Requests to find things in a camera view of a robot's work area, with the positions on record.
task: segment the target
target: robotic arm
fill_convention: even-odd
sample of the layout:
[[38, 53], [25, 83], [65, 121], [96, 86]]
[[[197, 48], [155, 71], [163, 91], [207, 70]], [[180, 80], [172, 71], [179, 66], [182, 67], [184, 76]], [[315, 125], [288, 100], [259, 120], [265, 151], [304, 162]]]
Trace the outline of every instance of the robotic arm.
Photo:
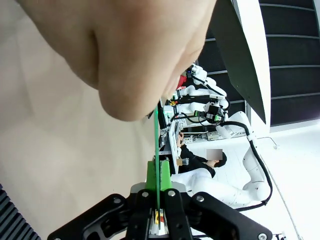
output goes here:
[[245, 208], [253, 201], [268, 202], [272, 185], [257, 152], [258, 146], [246, 114], [242, 111], [235, 113], [228, 121], [216, 126], [216, 130], [221, 136], [229, 139], [242, 132], [243, 127], [246, 127], [247, 139], [250, 142], [250, 147], [243, 157], [243, 166], [250, 175], [250, 181], [242, 189], [212, 179], [211, 174], [201, 168], [172, 175], [172, 181], [186, 185], [187, 190], [192, 190], [191, 195], [206, 192], [232, 208]]
[[[239, 111], [230, 118], [228, 117], [227, 110], [230, 103], [226, 100], [226, 92], [216, 86], [216, 82], [212, 78], [207, 77], [207, 72], [202, 67], [192, 65], [186, 72], [187, 76], [192, 77], [195, 85], [203, 85], [207, 89], [200, 88], [196, 90], [193, 85], [185, 89], [178, 89], [177, 96], [180, 96], [180, 98], [176, 98], [176, 95], [173, 96], [174, 99], [177, 99], [176, 102], [178, 104], [176, 106], [165, 106], [165, 115], [168, 116], [170, 111], [173, 112], [172, 108], [174, 107], [176, 108], [176, 114], [170, 115], [171, 119], [181, 114], [194, 113], [190, 117], [199, 117], [199, 119], [207, 120], [207, 124], [215, 125], [219, 135], [225, 139], [230, 139], [245, 130], [250, 147], [243, 157], [243, 166], [249, 173], [251, 180], [245, 184], [243, 189], [238, 189], [213, 180], [210, 174], [206, 175], [201, 169], [173, 175], [171, 177], [172, 180], [185, 184], [187, 189], [192, 190], [194, 194], [198, 192], [209, 193], [233, 208], [243, 208], [253, 201], [261, 201], [265, 205], [272, 194], [272, 183], [257, 152], [258, 147], [255, 142], [255, 135], [246, 114]], [[189, 98], [197, 96], [195, 99], [200, 99], [203, 96], [209, 96], [209, 98], [207, 98], [208, 102], [205, 104], [198, 102], [179, 104], [185, 96], [189, 96]], [[189, 127], [186, 122], [182, 125], [183, 127]]]
[[187, 78], [192, 80], [195, 85], [202, 85], [205, 88], [196, 89], [194, 85], [186, 88], [180, 87], [173, 94], [168, 105], [164, 106], [164, 116], [166, 124], [178, 115], [193, 114], [195, 111], [206, 112], [210, 114], [219, 113], [219, 117], [228, 118], [228, 109], [230, 102], [227, 98], [227, 93], [217, 86], [215, 80], [207, 77], [207, 72], [202, 67], [193, 64], [186, 70]]

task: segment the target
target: white floor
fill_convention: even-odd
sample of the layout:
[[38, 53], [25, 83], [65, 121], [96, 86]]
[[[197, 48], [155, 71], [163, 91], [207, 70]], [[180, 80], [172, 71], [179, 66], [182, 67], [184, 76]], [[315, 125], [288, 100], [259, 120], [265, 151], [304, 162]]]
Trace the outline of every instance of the white floor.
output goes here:
[[153, 129], [109, 117], [20, 7], [0, 1], [0, 183], [43, 239], [143, 182]]

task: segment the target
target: white robotic arm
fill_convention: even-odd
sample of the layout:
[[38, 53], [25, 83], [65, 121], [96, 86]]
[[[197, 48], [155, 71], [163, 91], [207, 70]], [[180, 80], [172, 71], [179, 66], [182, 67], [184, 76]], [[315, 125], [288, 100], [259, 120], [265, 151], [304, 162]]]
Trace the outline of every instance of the white robotic arm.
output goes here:
[[[242, 208], [251, 205], [253, 201], [266, 200], [270, 195], [271, 187], [252, 149], [254, 147], [255, 151], [258, 150], [249, 120], [244, 112], [232, 115], [229, 122], [236, 120], [247, 126], [249, 131], [247, 138], [252, 143], [243, 157], [243, 166], [250, 175], [250, 181], [242, 189], [212, 179], [211, 174], [204, 168], [172, 175], [172, 181], [186, 185], [187, 190], [192, 190], [192, 195], [206, 192], [233, 208]], [[216, 129], [225, 138], [231, 138], [243, 131], [242, 127], [234, 125], [219, 126]]]
[[[187, 70], [187, 76], [193, 79], [195, 85], [203, 85], [206, 87], [196, 89], [194, 85], [190, 85], [186, 88], [178, 89], [172, 96], [172, 101], [170, 105], [164, 106], [164, 115], [166, 116], [167, 124], [178, 113], [188, 115], [193, 114], [195, 111], [208, 112], [209, 106], [215, 106], [217, 108], [222, 108], [227, 110], [229, 108], [229, 101], [226, 99], [227, 93], [217, 86], [215, 80], [207, 77], [207, 72], [203, 70], [202, 67], [197, 65], [192, 65]], [[180, 103], [181, 98], [188, 96], [189, 102]], [[196, 97], [202, 98], [202, 102], [192, 101]]]

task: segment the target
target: black jacket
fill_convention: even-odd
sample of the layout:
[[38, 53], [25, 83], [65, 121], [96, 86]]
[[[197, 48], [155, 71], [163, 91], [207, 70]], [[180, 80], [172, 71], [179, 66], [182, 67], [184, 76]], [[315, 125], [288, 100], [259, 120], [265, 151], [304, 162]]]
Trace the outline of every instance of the black jacket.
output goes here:
[[187, 146], [184, 144], [181, 147], [181, 154], [180, 154], [180, 158], [181, 159], [189, 159], [189, 165], [182, 165], [179, 167], [179, 173], [186, 173], [195, 169], [207, 169], [211, 176], [214, 177], [216, 175], [215, 170], [208, 166], [207, 164], [204, 164], [206, 162], [208, 162], [207, 159], [200, 157], [200, 156], [196, 156], [194, 155], [191, 151], [189, 151], [189, 149], [187, 148]]

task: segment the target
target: white wall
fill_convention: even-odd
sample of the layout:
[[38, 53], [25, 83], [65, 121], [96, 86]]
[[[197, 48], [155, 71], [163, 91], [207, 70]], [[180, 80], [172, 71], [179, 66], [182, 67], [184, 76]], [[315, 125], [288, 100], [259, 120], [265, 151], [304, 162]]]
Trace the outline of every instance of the white wall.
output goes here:
[[[313, 237], [317, 234], [319, 222], [317, 218], [320, 216], [320, 124], [274, 132], [271, 137], [280, 148], [274, 149], [273, 142], [265, 138], [258, 141], [259, 152], [280, 187], [300, 235], [305, 240], [315, 239]], [[206, 157], [206, 149], [223, 149], [227, 163], [224, 167], [216, 168], [216, 179], [238, 188], [249, 181], [249, 175], [242, 164], [242, 158], [249, 147], [245, 137], [194, 143], [188, 147], [202, 157]], [[285, 231], [289, 240], [296, 240], [295, 230], [275, 186], [273, 191], [266, 207], [244, 214], [269, 228], [272, 233]]]
[[240, 17], [258, 77], [266, 124], [250, 106], [247, 110], [248, 117], [252, 128], [255, 129], [255, 134], [264, 137], [270, 132], [271, 118], [270, 69], [265, 26], [259, 0], [234, 0], [233, 2]]

